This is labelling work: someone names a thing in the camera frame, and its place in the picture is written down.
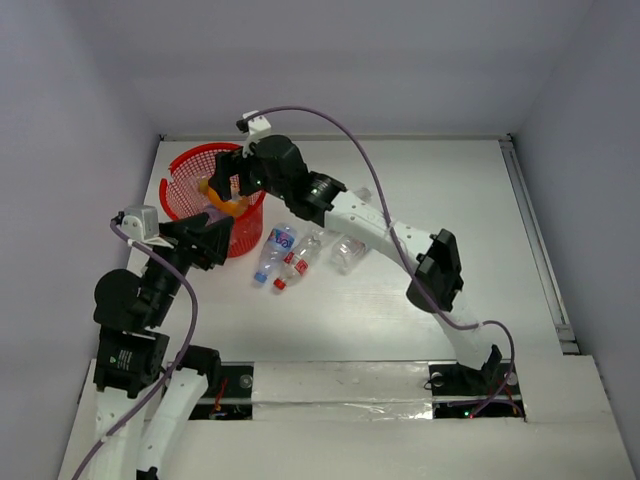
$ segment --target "water bottle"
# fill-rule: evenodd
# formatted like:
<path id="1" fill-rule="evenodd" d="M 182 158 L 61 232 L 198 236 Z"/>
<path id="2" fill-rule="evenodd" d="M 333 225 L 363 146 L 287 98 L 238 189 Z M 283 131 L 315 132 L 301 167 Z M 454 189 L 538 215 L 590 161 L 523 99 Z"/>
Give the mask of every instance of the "water bottle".
<path id="1" fill-rule="evenodd" d="M 368 203 L 371 200 L 371 191 L 366 187 L 353 193 L 363 202 Z M 346 275 L 354 269 L 368 251 L 369 247 L 363 242 L 349 235 L 344 235 L 331 250 L 331 263 L 336 266 L 338 271 Z"/>
<path id="2" fill-rule="evenodd" d="M 269 274 L 280 264 L 282 259 L 289 253 L 293 242 L 295 242 L 297 232 L 286 223 L 279 223 L 271 233 L 262 247 L 258 270 L 253 276 L 258 282 L 265 283 Z"/>
<path id="3" fill-rule="evenodd" d="M 280 276 L 273 282 L 279 290 L 284 290 L 288 284 L 299 280 L 307 271 L 318 255 L 322 247 L 331 239 L 331 233 L 320 229 L 313 228 L 302 240 L 296 245 L 291 252 L 284 257 L 284 264 L 280 271 Z"/>

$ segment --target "orange object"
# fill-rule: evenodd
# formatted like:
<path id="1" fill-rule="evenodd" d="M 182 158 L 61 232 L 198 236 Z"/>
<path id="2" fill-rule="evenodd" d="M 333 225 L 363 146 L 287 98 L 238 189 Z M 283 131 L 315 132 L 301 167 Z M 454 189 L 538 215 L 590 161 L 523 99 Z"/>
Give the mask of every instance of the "orange object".
<path id="1" fill-rule="evenodd" d="M 216 153 L 237 148 L 240 148 L 240 145 L 233 143 L 208 143 L 184 152 L 171 162 L 169 165 L 171 179 L 163 178 L 160 181 L 160 204 L 165 213 L 171 219 L 179 220 L 196 215 L 202 212 L 204 207 L 211 205 L 213 202 L 209 199 L 208 193 L 211 189 L 208 188 L 208 185 L 207 195 L 203 195 L 202 192 L 203 179 L 206 181 L 215 172 Z M 231 178 L 231 186 L 237 191 L 239 186 L 237 177 Z M 265 192 L 257 192 L 250 197 L 240 197 L 237 201 L 232 200 L 238 205 L 235 207 L 237 216 L 231 232 L 229 257 L 244 255 L 260 241 L 264 197 Z M 231 202 L 220 200 L 220 203 Z"/>
<path id="2" fill-rule="evenodd" d="M 249 199 L 247 197 L 240 197 L 237 193 L 234 193 L 233 189 L 231 189 L 234 197 L 238 199 L 232 199 L 228 202 L 223 202 L 216 191 L 213 188 L 207 186 L 207 197 L 209 197 L 209 201 L 211 204 L 216 207 L 221 212 L 226 213 L 227 215 L 231 215 L 234 218 L 238 218 L 249 208 Z"/>

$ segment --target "white table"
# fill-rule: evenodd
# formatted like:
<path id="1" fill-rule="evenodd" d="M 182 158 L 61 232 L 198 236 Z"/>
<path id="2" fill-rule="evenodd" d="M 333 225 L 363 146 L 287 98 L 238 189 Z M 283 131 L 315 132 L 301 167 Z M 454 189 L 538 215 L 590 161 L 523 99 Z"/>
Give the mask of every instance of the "white table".
<path id="1" fill-rule="evenodd" d="M 372 185 L 348 142 L 296 143 L 310 169 L 350 188 Z M 160 179 L 175 157 L 195 145 L 160 144 L 145 203 L 158 207 L 161 220 L 168 217 L 158 201 Z M 506 323 L 515 338 L 529 423 L 317 422 L 304 415 L 289 421 L 189 422 L 167 480 L 633 478 L 592 359 L 562 355 L 498 142 L 366 141 L 364 146 L 396 218 L 455 233 L 471 307 L 481 319 Z M 277 199 L 267 198 L 264 212 L 265 237 L 279 221 L 304 230 Z M 436 322 L 406 300 L 406 274 L 377 252 L 346 277 L 327 265 L 325 255 L 300 284 L 278 295 L 252 285 L 259 250 L 212 272 L 189 273 L 201 313 L 193 343 L 220 350 L 224 361 L 256 362 L 256 381 L 258 372 L 280 372 L 265 374 L 262 386 L 264 391 L 278 385 L 283 403 L 297 399 L 293 392 L 300 388 L 287 385 L 290 364 L 269 362 L 453 359 Z M 133 252 L 128 267 L 139 272 L 145 261 Z M 189 312 L 181 290 L 161 328 L 171 336 L 167 358 L 184 338 Z M 492 335 L 508 353 L 501 331 Z M 313 385 L 315 364 L 308 365 L 302 378 Z M 91 437 L 91 387 L 80 404 L 63 479 Z M 302 391 L 320 395 L 312 388 Z M 346 395 L 357 397 L 357 388 Z"/>

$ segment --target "gray wall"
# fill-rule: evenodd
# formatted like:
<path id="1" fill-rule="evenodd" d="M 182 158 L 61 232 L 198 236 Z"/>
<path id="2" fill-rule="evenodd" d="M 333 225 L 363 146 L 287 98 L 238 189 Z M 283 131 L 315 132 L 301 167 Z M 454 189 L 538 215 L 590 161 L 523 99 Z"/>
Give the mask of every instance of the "gray wall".
<path id="1" fill-rule="evenodd" d="M 242 112 L 291 103 L 359 132 L 514 131 L 592 3 L 65 1 L 164 133 L 231 132 Z"/>
<path id="2" fill-rule="evenodd" d="M 95 354 L 93 287 L 123 260 L 109 231 L 157 143 L 50 1 L 0 15 L 0 477 L 57 476 Z"/>
<path id="3" fill-rule="evenodd" d="M 517 150 L 571 323 L 640 472 L 640 3 L 598 0 Z"/>

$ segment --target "red mesh basket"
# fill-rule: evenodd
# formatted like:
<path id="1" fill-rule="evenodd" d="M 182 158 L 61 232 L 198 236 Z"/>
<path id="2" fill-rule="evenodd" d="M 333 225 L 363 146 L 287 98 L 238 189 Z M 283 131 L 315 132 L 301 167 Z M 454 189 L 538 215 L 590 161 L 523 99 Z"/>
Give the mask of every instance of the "red mesh basket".
<path id="1" fill-rule="evenodd" d="M 160 181 L 160 204 L 166 214 L 173 220 L 178 220 L 196 215 L 204 207 L 211 205 L 207 196 L 198 191 L 198 182 L 215 172 L 216 153 L 239 147 L 234 143 L 208 143 L 184 152 L 171 162 L 171 182 L 164 178 Z M 238 187 L 238 179 L 232 177 L 231 184 Z M 231 232 L 229 257 L 244 255 L 260 241 L 264 196 L 264 192 L 251 195 L 249 208 L 236 218 Z"/>

